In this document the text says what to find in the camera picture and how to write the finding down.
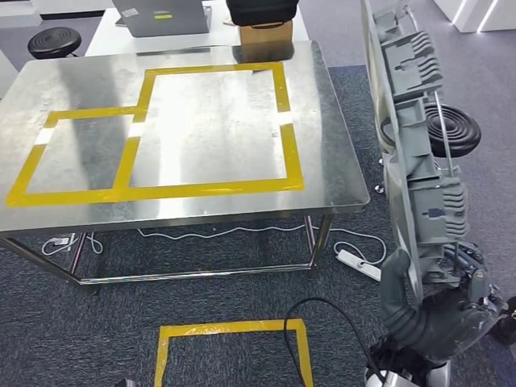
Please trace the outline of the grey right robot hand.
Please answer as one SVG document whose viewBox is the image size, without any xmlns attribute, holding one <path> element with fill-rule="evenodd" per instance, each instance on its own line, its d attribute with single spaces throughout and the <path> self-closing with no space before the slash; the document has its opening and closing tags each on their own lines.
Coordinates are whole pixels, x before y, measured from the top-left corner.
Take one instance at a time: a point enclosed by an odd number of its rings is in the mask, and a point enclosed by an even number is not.
<svg viewBox="0 0 516 387">
<path fill-rule="evenodd" d="M 423 299 L 419 312 L 425 323 L 413 345 L 414 351 L 435 364 L 475 344 L 508 309 L 499 288 L 493 284 L 487 261 L 476 244 L 449 244 L 444 254 L 461 275 L 459 285 Z"/>
</svg>

